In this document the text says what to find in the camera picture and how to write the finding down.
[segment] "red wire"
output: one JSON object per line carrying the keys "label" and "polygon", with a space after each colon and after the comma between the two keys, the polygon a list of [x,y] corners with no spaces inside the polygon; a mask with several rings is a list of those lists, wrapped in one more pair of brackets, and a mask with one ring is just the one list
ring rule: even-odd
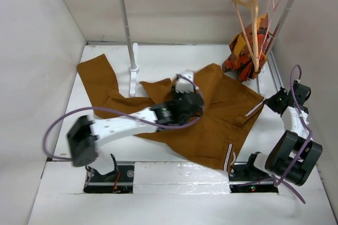
{"label": "red wire", "polygon": [[120,174],[121,174],[121,171],[117,174],[117,178],[116,178],[116,180],[114,182],[114,188],[113,188],[112,192],[114,192],[117,189],[116,184],[117,184],[118,179],[120,178]]}

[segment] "white enclosure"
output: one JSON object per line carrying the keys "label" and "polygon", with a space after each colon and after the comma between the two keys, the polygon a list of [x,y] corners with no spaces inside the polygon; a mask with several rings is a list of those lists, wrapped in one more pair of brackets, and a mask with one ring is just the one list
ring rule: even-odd
{"label": "white enclosure", "polygon": [[[281,2],[273,29],[286,1]],[[319,171],[314,169],[306,184],[297,188],[306,205],[283,186],[279,195],[230,194],[227,174],[134,136],[106,147],[118,160],[137,162],[134,194],[83,194],[85,170],[69,162],[46,163],[42,136],[65,111],[90,104],[76,72],[80,61],[105,53],[120,92],[129,94],[130,60],[119,2],[0,3],[0,224],[336,224],[330,204],[337,213],[337,0],[296,0],[276,40],[274,58],[259,75],[260,90],[256,80],[245,83],[269,97],[277,91],[274,82],[278,86],[283,81],[288,88],[291,67],[302,66],[302,82],[312,89],[310,125],[324,148]],[[259,0],[260,14],[266,3]],[[138,81],[221,64],[229,55],[227,43],[241,31],[231,0],[126,0],[126,7],[133,42],[167,44],[139,44]],[[249,13],[242,15],[249,23]],[[86,41],[113,43],[85,46]],[[136,96],[146,95],[137,84]],[[52,132],[49,148],[55,155],[69,155],[64,135],[78,116],[67,118]],[[269,129],[263,131],[266,122]],[[268,153],[283,132],[281,119],[265,108],[237,160],[245,161],[256,151]]]}

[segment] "white wall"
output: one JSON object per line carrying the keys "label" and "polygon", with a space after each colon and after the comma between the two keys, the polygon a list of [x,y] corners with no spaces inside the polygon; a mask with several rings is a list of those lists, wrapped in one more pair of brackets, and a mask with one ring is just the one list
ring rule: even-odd
{"label": "white wall", "polygon": [[[259,2],[262,13],[267,0]],[[118,0],[65,3],[87,40],[125,41]],[[126,7],[132,39],[138,42],[229,43],[241,32],[231,0],[126,0]],[[242,16],[249,24],[249,12],[243,10]]]}
{"label": "white wall", "polygon": [[0,27],[0,224],[22,225],[46,160],[42,135],[65,111],[85,40],[63,0],[0,0]]}
{"label": "white wall", "polygon": [[299,63],[302,83],[312,95],[307,102],[316,141],[323,144],[319,162],[324,184],[338,214],[338,1],[296,0],[274,48],[284,85]]}

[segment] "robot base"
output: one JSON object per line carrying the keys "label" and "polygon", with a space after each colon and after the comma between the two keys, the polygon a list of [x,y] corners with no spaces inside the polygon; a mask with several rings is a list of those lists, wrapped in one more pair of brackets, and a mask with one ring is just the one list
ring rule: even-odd
{"label": "robot base", "polygon": [[91,178],[88,186],[83,188],[85,193],[133,193],[133,181],[134,181],[134,165],[133,162],[117,162],[120,177],[116,182],[116,189],[114,189],[117,174],[110,181],[104,180],[104,178],[97,174]]}
{"label": "robot base", "polygon": [[[265,172],[255,168],[253,161],[256,155],[252,154],[247,163],[235,163],[232,167],[232,176],[229,176],[231,193],[278,193],[278,188],[274,187],[273,179]],[[259,184],[242,186],[249,182],[267,179]]]}

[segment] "orange cloth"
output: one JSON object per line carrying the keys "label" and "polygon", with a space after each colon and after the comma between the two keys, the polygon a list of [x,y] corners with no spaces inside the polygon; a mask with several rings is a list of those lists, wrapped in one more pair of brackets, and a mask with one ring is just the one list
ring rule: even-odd
{"label": "orange cloth", "polygon": [[[135,113],[145,107],[171,100],[170,79],[141,84],[149,97],[125,98],[118,91],[113,69],[103,54],[80,63],[78,72],[93,106],[102,106]],[[188,128],[168,130],[139,137],[166,143],[173,151],[195,163],[210,168],[230,169],[233,154],[238,156],[242,145],[261,112],[246,117],[263,97],[223,74],[219,65],[211,64],[194,75],[204,98],[204,114]],[[95,111],[101,118],[117,115]]]}
{"label": "orange cloth", "polygon": [[[261,46],[264,41],[265,34],[267,32],[269,18],[268,13],[265,13],[257,19],[257,37],[258,37],[258,51],[260,52]],[[245,29],[250,47],[253,50],[253,40],[252,40],[252,25],[246,27]],[[254,63],[251,59],[248,45],[245,42],[243,32],[236,35],[231,43],[229,44],[231,54],[227,60],[222,64],[223,72],[229,72],[233,70],[238,71],[238,80],[247,81],[249,78],[254,79],[260,73],[260,69],[263,67],[267,61],[267,57],[264,53],[261,54],[259,59],[259,69],[258,72],[255,72]],[[265,51],[266,42],[263,45],[263,51]]]}

